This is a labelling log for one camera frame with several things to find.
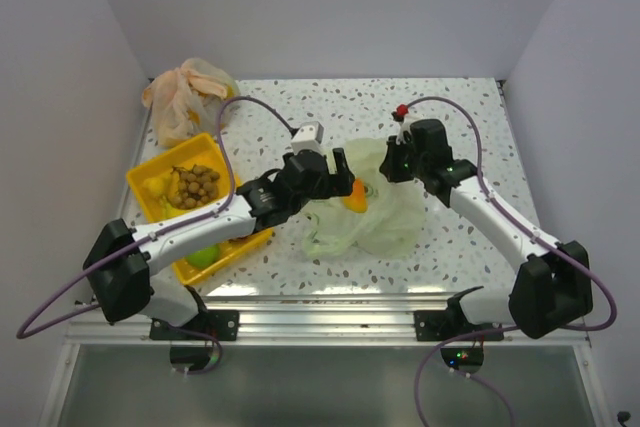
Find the orange yellow mango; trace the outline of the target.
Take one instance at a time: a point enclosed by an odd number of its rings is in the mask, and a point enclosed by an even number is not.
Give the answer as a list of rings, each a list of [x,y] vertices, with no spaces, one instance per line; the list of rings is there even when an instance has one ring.
[[[356,178],[350,195],[342,198],[343,205],[351,212],[362,214],[368,209],[367,189],[363,181]]]

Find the green knotted plastic bag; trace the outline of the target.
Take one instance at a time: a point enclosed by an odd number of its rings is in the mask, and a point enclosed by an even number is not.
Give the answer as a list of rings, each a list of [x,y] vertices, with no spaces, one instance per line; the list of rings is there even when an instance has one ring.
[[[379,258],[409,255],[426,222],[421,188],[412,181],[389,183],[382,176],[384,140],[359,138],[343,149],[350,170],[366,186],[368,209],[351,212],[343,197],[308,203],[302,210],[310,221],[303,250],[309,257],[337,257],[352,247]]]

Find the bunch of longan fruit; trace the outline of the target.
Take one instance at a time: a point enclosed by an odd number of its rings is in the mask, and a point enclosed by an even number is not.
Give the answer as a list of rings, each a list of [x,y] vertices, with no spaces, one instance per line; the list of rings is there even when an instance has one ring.
[[[168,200],[172,207],[193,210],[219,198],[220,174],[214,169],[194,164],[191,168],[174,166]]]

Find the green apple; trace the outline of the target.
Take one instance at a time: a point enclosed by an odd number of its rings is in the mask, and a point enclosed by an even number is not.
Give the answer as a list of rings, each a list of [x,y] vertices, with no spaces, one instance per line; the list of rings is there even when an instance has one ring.
[[[218,261],[220,248],[212,245],[185,257],[185,261],[194,269],[204,270]]]

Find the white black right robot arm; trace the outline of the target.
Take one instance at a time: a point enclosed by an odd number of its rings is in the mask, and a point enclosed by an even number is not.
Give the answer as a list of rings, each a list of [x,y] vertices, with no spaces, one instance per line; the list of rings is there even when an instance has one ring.
[[[454,157],[441,121],[406,118],[400,125],[387,140],[381,174],[391,183],[420,181],[481,232],[515,272],[505,290],[477,286],[450,297],[441,336],[464,340],[482,326],[508,324],[538,339],[592,311],[589,259],[579,242],[560,242],[504,204],[478,164]]]

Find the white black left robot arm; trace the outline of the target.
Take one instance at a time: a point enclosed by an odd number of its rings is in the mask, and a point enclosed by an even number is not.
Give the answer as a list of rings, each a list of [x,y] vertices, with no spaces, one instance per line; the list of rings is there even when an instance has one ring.
[[[185,339],[201,337],[208,326],[203,301],[159,273],[206,247],[284,224],[311,200],[349,196],[355,177],[344,150],[334,149],[333,158],[331,172],[320,153],[289,153],[273,178],[262,175],[187,214],[136,229],[121,219],[108,223],[84,265],[105,319],[114,324],[141,314],[172,325]]]

